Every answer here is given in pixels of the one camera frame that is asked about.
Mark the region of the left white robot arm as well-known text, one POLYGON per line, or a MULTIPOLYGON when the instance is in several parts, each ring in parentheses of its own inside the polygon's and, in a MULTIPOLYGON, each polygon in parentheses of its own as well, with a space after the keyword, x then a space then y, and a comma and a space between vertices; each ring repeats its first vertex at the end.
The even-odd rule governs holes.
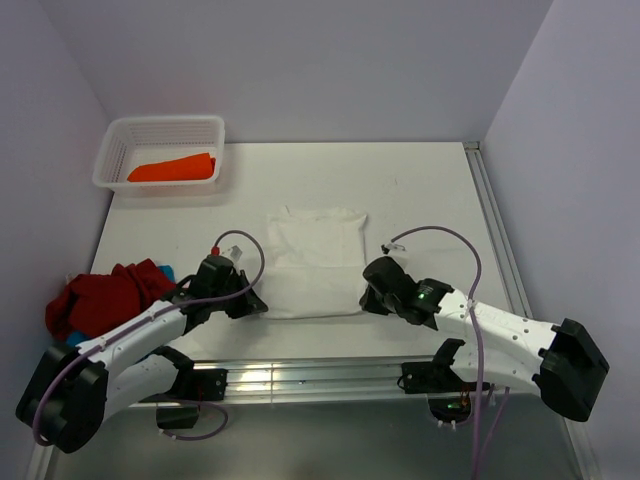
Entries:
POLYGON ((225 256, 209 255, 198 271, 109 333, 76 346, 57 343, 41 357, 16 407, 36 443, 73 453, 104 421, 158 397, 198 409, 195 362, 172 346, 214 312, 240 319, 267 312, 254 282, 225 256))

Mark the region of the white printed t-shirt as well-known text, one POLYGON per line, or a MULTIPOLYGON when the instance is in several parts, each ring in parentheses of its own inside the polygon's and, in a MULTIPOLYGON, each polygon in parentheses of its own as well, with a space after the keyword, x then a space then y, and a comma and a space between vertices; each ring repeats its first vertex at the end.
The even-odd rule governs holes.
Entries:
POLYGON ((267 266, 260 297, 266 318, 291 320, 360 312, 365 291, 367 214, 344 207, 284 207, 266 222, 267 266))

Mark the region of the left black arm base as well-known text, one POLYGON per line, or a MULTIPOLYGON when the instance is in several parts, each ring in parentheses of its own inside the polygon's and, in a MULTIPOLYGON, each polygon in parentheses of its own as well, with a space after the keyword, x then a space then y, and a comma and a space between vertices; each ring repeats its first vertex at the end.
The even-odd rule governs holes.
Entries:
POLYGON ((175 403, 175 406, 156 409, 156 425, 166 435, 175 434, 181 439, 209 438, 220 433, 229 420, 229 414, 219 405, 225 397, 228 371, 222 368, 196 369, 183 386, 159 399, 159 402, 175 403), (178 434, 180 430, 192 430, 205 415, 218 417, 219 426, 208 434, 178 434))

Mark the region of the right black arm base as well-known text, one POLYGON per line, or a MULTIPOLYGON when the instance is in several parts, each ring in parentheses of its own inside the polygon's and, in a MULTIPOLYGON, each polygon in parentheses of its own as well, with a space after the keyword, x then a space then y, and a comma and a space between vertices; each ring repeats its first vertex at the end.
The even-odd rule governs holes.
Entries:
POLYGON ((449 367, 434 362, 405 362, 397 386, 407 395, 424 394, 436 423, 451 425, 469 419, 474 383, 464 382, 449 367))

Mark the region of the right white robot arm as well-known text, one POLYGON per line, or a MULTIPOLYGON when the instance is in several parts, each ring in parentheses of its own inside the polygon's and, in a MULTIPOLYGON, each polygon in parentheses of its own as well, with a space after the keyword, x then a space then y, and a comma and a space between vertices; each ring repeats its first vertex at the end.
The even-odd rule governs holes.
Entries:
POLYGON ((403 366, 406 393, 494 384, 535 394, 564 418, 589 419, 609 364, 581 323, 536 321, 472 301, 438 280, 413 280, 390 256, 371 262, 363 277, 364 311, 394 314, 444 338, 431 360, 403 366))

